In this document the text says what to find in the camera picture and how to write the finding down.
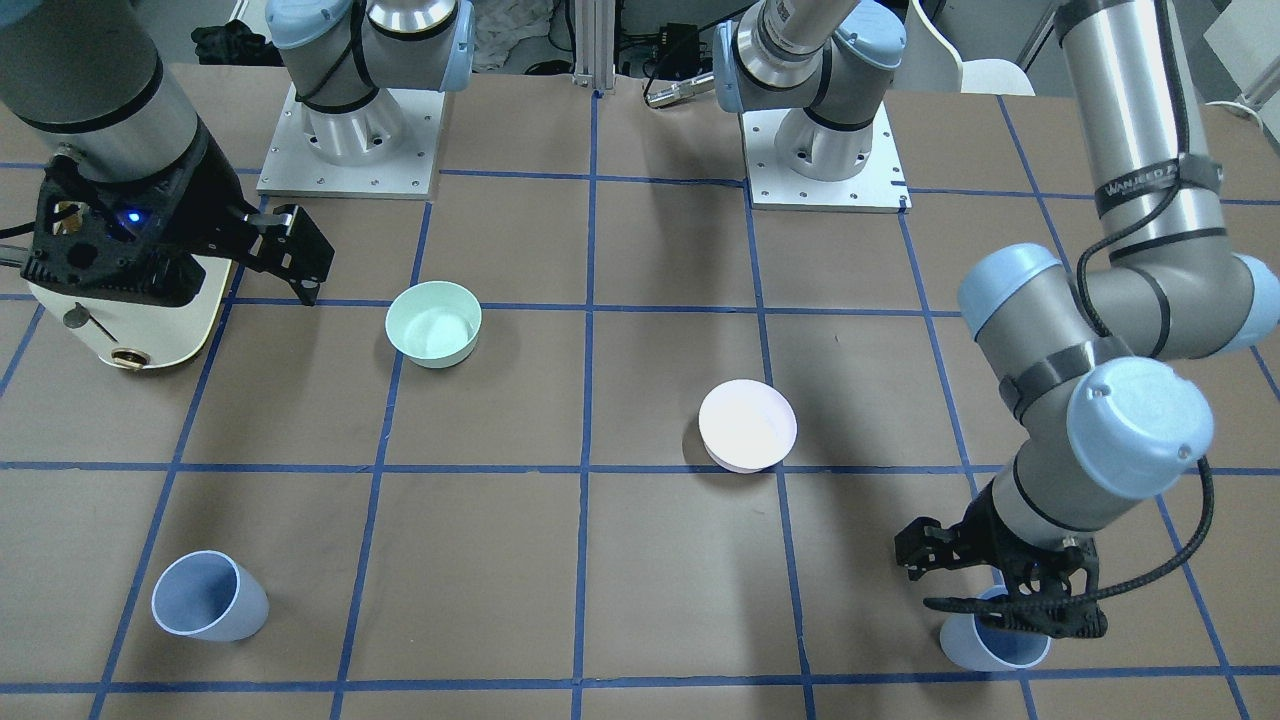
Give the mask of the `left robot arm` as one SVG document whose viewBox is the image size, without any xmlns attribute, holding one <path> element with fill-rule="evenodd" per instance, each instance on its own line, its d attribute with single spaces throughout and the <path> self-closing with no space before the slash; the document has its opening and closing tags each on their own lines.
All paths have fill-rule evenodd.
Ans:
<svg viewBox="0 0 1280 720">
<path fill-rule="evenodd" d="M 1001 400 L 1027 430 L 1009 464 L 942 527 L 895 538 L 911 579 L 989 566 L 993 598 L 929 597 L 948 618 L 1051 638 L 1107 630 L 1102 600 L 1176 571 L 1213 520 L 1213 415 L 1171 361 L 1256 345 L 1277 327 L 1277 277 L 1235 252 L 1170 1 L 1061 1 L 1053 27 L 1076 92 L 1103 238 L 1068 268 L 1037 243 L 977 263 L 957 305 Z M 1100 584 L 1094 537 L 1196 470 L 1185 544 L 1137 578 Z"/>
</svg>

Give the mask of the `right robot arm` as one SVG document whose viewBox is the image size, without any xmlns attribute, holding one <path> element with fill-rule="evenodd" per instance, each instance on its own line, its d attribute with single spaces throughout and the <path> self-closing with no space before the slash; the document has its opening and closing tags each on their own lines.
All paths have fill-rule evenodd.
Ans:
<svg viewBox="0 0 1280 720">
<path fill-rule="evenodd" d="M 270 1 L 265 22 L 332 165 L 401 141 L 393 90 L 456 92 L 472 69 L 470 1 Z M 128 1 L 5 1 L 1 50 L 3 104 L 51 150 L 31 246 L 4 265 L 54 293 L 183 307 L 201 259 L 223 258 L 316 302 L 333 246 L 301 206 L 244 199 Z"/>
</svg>

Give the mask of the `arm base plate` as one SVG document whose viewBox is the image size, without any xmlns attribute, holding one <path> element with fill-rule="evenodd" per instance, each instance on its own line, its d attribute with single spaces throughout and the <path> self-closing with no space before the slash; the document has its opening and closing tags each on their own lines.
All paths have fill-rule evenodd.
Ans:
<svg viewBox="0 0 1280 720">
<path fill-rule="evenodd" d="M 905 213 L 913 208 L 882 104 L 874 120 L 842 132 L 801 109 L 739 117 L 751 206 L 756 210 Z"/>
<path fill-rule="evenodd" d="M 325 114 L 285 95 L 257 191 L 273 197 L 428 201 L 449 94 L 392 88 Z"/>
</svg>

